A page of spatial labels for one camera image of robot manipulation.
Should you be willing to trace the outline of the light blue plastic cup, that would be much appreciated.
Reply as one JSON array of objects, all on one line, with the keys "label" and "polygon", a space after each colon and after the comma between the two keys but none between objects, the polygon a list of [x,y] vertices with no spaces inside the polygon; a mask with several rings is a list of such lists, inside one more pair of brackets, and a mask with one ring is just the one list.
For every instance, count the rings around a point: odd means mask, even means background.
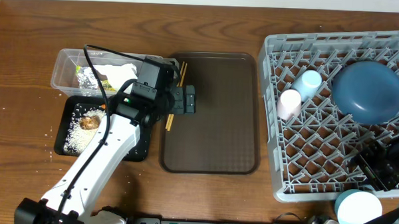
[{"label": "light blue plastic cup", "polygon": [[322,82],[322,77],[317,71],[306,70],[294,81],[291,89],[296,90],[301,95],[302,102],[306,102],[314,97]]}]

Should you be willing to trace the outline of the light blue bowl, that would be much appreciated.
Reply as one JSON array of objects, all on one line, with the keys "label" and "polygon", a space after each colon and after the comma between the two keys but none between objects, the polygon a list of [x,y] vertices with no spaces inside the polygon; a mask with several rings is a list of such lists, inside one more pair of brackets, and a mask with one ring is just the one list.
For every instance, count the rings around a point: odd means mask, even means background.
[{"label": "light blue bowl", "polygon": [[335,200],[339,224],[364,224],[382,215],[379,198],[367,191],[349,189]]}]

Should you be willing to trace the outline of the foil and yellow snack wrapper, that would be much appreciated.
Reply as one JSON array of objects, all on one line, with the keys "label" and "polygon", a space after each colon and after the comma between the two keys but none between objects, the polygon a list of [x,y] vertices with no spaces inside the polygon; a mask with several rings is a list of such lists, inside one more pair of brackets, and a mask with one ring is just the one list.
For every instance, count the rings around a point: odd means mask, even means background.
[{"label": "foil and yellow snack wrapper", "polygon": [[[99,85],[97,83],[97,79],[95,78],[90,67],[86,66],[76,66],[75,67],[75,76],[78,79],[78,87],[96,90],[99,89]],[[113,87],[111,87],[107,76],[100,74],[98,72],[98,76],[101,81],[101,85],[106,91],[115,91]]]}]

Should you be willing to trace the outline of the pile of white rice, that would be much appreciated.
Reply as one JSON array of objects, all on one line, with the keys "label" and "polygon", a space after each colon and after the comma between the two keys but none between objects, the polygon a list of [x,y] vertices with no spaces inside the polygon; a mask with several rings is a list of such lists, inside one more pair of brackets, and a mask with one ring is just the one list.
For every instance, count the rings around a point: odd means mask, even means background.
[{"label": "pile of white rice", "polygon": [[66,155],[77,156],[81,154],[90,143],[98,128],[94,130],[83,130],[78,122],[83,116],[95,115],[99,116],[101,119],[100,123],[106,119],[106,112],[100,105],[85,103],[77,103],[75,105],[69,120],[68,134],[63,144],[63,152]]}]

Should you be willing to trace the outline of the wooden chopstick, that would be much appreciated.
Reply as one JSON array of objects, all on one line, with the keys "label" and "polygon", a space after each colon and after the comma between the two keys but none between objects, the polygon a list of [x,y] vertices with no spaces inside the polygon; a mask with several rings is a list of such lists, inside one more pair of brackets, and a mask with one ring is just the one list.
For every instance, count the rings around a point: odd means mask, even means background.
[{"label": "wooden chopstick", "polygon": [[[181,77],[183,76],[183,73],[184,73],[185,64],[186,64],[186,63],[183,62],[183,63],[182,63],[182,66],[181,66],[181,69],[180,69],[180,76],[181,76]],[[166,121],[166,127],[165,127],[166,131],[168,131],[168,132],[170,131],[170,128],[171,128],[173,119],[174,119],[174,115],[173,115],[173,114],[170,114],[170,115],[168,116],[168,120]]]},{"label": "wooden chopstick", "polygon": [[[180,71],[181,79],[180,79],[179,83],[177,84],[177,87],[181,87],[182,84],[184,83],[184,77],[185,77],[185,74],[186,74],[187,65],[188,65],[188,63],[183,62],[182,68],[181,68],[181,71]],[[174,121],[174,116],[175,116],[174,114],[170,114],[168,116],[168,121],[166,123],[166,130],[168,132],[171,130],[172,122]]]}]

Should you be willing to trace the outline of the dark blue round plate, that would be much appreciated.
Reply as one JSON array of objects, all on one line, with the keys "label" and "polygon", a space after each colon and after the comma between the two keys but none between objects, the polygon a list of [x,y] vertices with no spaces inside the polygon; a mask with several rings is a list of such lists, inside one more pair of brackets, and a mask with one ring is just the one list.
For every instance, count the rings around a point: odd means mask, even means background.
[{"label": "dark blue round plate", "polygon": [[399,77],[379,62],[343,68],[334,77],[331,93],[338,109],[361,124],[383,124],[399,111]]}]

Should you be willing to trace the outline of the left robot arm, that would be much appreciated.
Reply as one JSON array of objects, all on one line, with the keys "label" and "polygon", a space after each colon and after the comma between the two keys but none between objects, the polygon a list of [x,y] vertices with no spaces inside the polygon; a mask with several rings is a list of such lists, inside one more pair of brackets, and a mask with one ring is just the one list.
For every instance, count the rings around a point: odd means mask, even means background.
[{"label": "left robot arm", "polygon": [[147,56],[136,79],[105,98],[106,116],[65,175],[39,201],[24,198],[15,224],[126,224],[111,207],[94,215],[96,200],[122,159],[140,142],[141,130],[168,114],[192,114],[182,93],[180,64],[174,58]]}]

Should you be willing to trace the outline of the pink plastic cup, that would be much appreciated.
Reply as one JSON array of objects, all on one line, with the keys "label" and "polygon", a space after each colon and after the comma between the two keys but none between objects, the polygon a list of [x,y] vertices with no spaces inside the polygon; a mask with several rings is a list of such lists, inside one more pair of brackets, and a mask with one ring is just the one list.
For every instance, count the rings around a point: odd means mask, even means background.
[{"label": "pink plastic cup", "polygon": [[301,111],[301,95],[294,89],[287,89],[281,93],[277,101],[277,115],[282,120],[298,117]]}]

